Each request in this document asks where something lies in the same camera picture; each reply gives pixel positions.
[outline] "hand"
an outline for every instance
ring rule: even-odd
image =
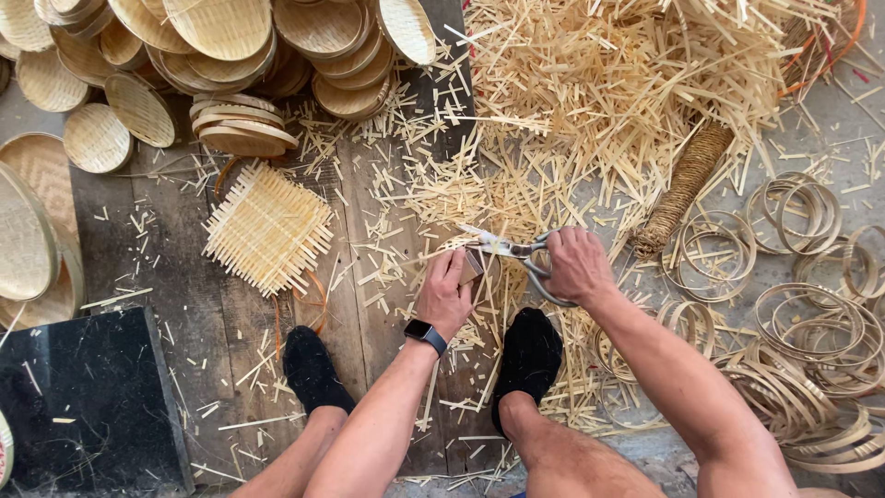
[[[547,290],[588,311],[603,298],[620,293],[614,284],[612,266],[596,234],[582,228],[564,227],[547,237],[553,263]]]
[[[418,319],[433,325],[447,343],[473,311],[470,284],[458,288],[464,260],[464,247],[433,258],[418,296]]]

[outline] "smartwatch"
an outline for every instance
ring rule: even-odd
[[[443,353],[445,353],[445,348],[449,345],[443,336],[436,331],[433,325],[427,322],[422,322],[421,320],[410,321],[409,324],[405,326],[404,334],[407,338],[415,338],[430,343],[441,358],[443,357]]]

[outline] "wooden floor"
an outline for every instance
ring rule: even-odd
[[[463,30],[459,0],[426,0],[422,3],[436,34],[447,43],[454,44],[457,38],[443,25]],[[454,47],[454,56],[459,56],[464,49],[464,46]],[[432,109],[434,85],[448,89],[448,81],[434,83],[431,78],[420,77],[419,72],[406,76],[406,79],[410,78],[412,88],[419,91],[418,108],[428,111]],[[168,178],[172,180],[145,175],[177,157],[200,154],[197,145],[191,144],[194,138],[189,131],[189,98],[172,96],[169,102],[178,114],[181,125],[181,141],[177,145],[158,152],[146,144],[140,144],[129,164],[118,172],[120,176],[92,175],[72,168],[77,222],[88,279],[88,300],[98,301],[120,294],[123,291],[119,289],[153,288],[153,292],[124,301],[123,304],[151,305],[158,328],[164,335],[168,326],[174,344],[172,340],[164,341],[165,360],[174,370],[175,380],[181,389],[180,396],[173,388],[175,398],[189,412],[186,441],[191,462],[206,464],[211,469],[236,476],[236,457],[243,477],[248,479],[297,438],[305,419],[218,430],[225,425],[300,413],[302,407],[290,393],[279,392],[276,396],[276,390],[272,388],[273,375],[265,369],[258,378],[258,382],[265,385],[264,391],[260,385],[250,389],[251,379],[239,385],[236,383],[261,361],[258,348],[264,330],[270,331],[268,337],[272,343],[266,351],[275,349],[274,305],[240,278],[226,275],[218,263],[211,262],[201,254],[207,237],[201,223],[207,219],[210,205],[219,203],[212,195],[212,189],[197,193],[193,187],[187,186],[183,180],[195,180],[196,175],[192,174],[169,175]],[[294,99],[291,104],[297,102],[298,99]],[[468,112],[472,115],[472,104]],[[469,125],[461,125],[450,129],[445,137],[440,135],[432,150],[436,160],[444,160],[457,152],[461,136],[467,133]],[[401,146],[399,140],[389,139],[381,142],[380,146],[383,151],[393,151],[390,154],[392,166],[402,162],[399,159],[402,154],[396,152]],[[366,149],[363,144],[354,144],[350,140],[338,142],[337,156],[343,165],[350,165],[351,158],[356,155],[366,160],[382,159],[377,150]],[[187,167],[189,162],[180,161],[170,169]],[[363,210],[377,213],[379,209],[378,202],[370,197],[368,189],[371,185],[371,168],[354,170],[352,167],[341,167],[342,180],[335,174],[331,161],[324,162],[327,163],[326,167],[322,168],[318,179],[299,177],[305,186],[325,195],[331,207],[340,215],[340,220],[335,220],[332,226],[335,233],[332,251],[319,263],[319,279],[324,283],[329,281],[336,254],[340,254],[338,268],[350,264],[354,258],[358,261],[351,273],[352,281],[339,285],[331,296],[329,312],[333,318],[328,321],[320,337],[332,353],[344,385],[354,398],[360,399],[403,344],[404,321],[394,317],[392,312],[386,315],[374,306],[363,307],[360,304],[380,289],[376,283],[356,284],[375,268],[365,256],[358,257],[347,243],[348,240],[360,240],[366,236],[363,220],[371,216]],[[292,151],[285,161],[274,162],[275,166],[284,167],[301,164],[303,162]],[[226,186],[233,182],[236,172],[234,170],[228,176]],[[397,173],[404,175],[401,167]],[[343,193],[349,206],[345,206],[332,193],[334,188]],[[104,217],[105,208],[110,219],[98,220],[96,216]],[[147,218],[154,221],[146,224],[146,237],[136,238],[138,230],[130,215],[140,220],[145,211],[149,213]],[[395,209],[390,218],[405,214]],[[417,254],[424,247],[424,238],[419,240],[414,219],[404,222],[403,226],[405,230],[388,241],[402,253]],[[394,306],[405,307],[414,299],[406,295],[408,291],[399,284],[385,292],[391,309]],[[319,312],[317,307],[293,300],[291,295],[279,298],[279,308],[283,341],[293,324],[311,323]],[[101,311],[100,308],[92,310],[93,313]],[[479,352],[469,356],[469,364],[460,364],[454,373],[449,374],[449,365],[441,369],[431,403],[430,416],[433,421],[430,429],[426,433],[416,430],[416,440],[427,436],[412,445],[400,475],[457,474],[483,470],[494,466],[500,458],[500,441],[469,441],[469,446],[463,441],[448,444],[460,436],[495,434],[487,409],[481,413],[466,412],[462,416],[461,410],[440,409],[442,405],[436,401],[462,401],[471,396],[476,399],[477,386],[471,386],[469,378],[477,374],[489,375],[492,364]],[[476,362],[480,365],[474,369]],[[276,360],[271,364],[274,374],[281,376],[281,365]],[[220,401],[220,408],[202,418],[197,409],[215,401]],[[422,414],[425,402],[422,401]],[[267,434],[262,447],[258,447],[259,427]],[[496,444],[488,444],[470,459],[469,455],[483,442]],[[236,452],[236,449],[232,451],[234,444],[238,444],[236,449],[266,458],[266,462],[255,461]],[[230,480],[204,473],[196,482],[214,484]]]

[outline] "watch face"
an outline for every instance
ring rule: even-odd
[[[423,339],[432,328],[433,325],[430,323],[422,322],[421,320],[412,320],[405,326],[404,333],[410,338]]]

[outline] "scissors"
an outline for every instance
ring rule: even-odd
[[[509,239],[499,237],[493,233],[487,232],[486,230],[478,229],[476,227],[472,227],[470,225],[458,225],[458,228],[462,229],[466,233],[471,233],[478,236],[479,245],[469,245],[471,247],[476,247],[480,251],[489,254],[498,254],[501,256],[506,256],[508,258],[517,258],[522,260],[522,264],[526,265],[528,268],[528,280],[535,286],[535,289],[541,293],[541,296],[551,303],[561,306],[561,307],[577,307],[578,305],[568,300],[561,300],[560,298],[554,296],[544,287],[541,278],[550,278],[550,271],[546,268],[541,268],[538,265],[532,262],[532,254],[539,249],[547,249],[547,237],[550,236],[551,233],[559,230],[554,229],[550,230],[547,233],[543,233],[542,235],[535,238],[535,241],[530,244],[516,244]]]

